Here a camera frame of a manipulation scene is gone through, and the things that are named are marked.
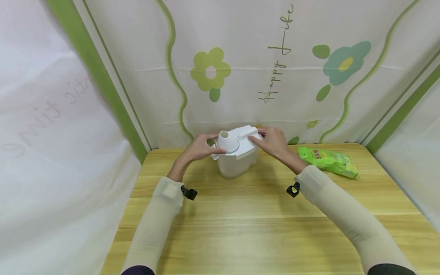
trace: white curtain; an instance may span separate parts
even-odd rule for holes
[[[44,1],[0,1],[0,273],[98,274],[140,163]]]
[[[74,2],[152,147],[245,124],[360,142],[440,41],[436,0]]]
[[[408,115],[376,158],[440,232],[440,82]]]

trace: wrist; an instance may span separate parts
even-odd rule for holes
[[[182,182],[183,175],[185,174],[188,166],[192,160],[189,156],[181,154],[173,163],[171,170],[169,171],[167,178],[174,180],[175,182]]]
[[[278,160],[292,170],[295,175],[301,174],[301,172],[308,166],[308,163],[301,159],[297,153],[290,150],[284,153]]]

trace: white funnel spout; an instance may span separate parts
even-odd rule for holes
[[[231,136],[227,131],[221,131],[216,142],[217,148],[225,149],[227,153],[238,149],[239,141],[236,136]]]

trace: container lid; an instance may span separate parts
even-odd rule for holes
[[[263,137],[258,133],[257,128],[246,125],[230,131],[221,131],[216,143],[213,144],[212,147],[226,149],[227,153],[223,155],[240,158],[240,156],[243,156],[257,148],[257,145],[250,141],[248,136],[263,139]],[[211,155],[214,160],[217,160],[220,156],[221,154]]]

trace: yellow flower center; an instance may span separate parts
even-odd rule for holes
[[[346,69],[350,68],[352,63],[353,63],[353,58],[352,57],[349,57],[346,60],[342,61],[342,63],[339,66],[339,71],[343,72]]]
[[[217,75],[216,68],[214,68],[213,66],[209,66],[208,68],[206,68],[205,75],[206,78],[213,79]]]

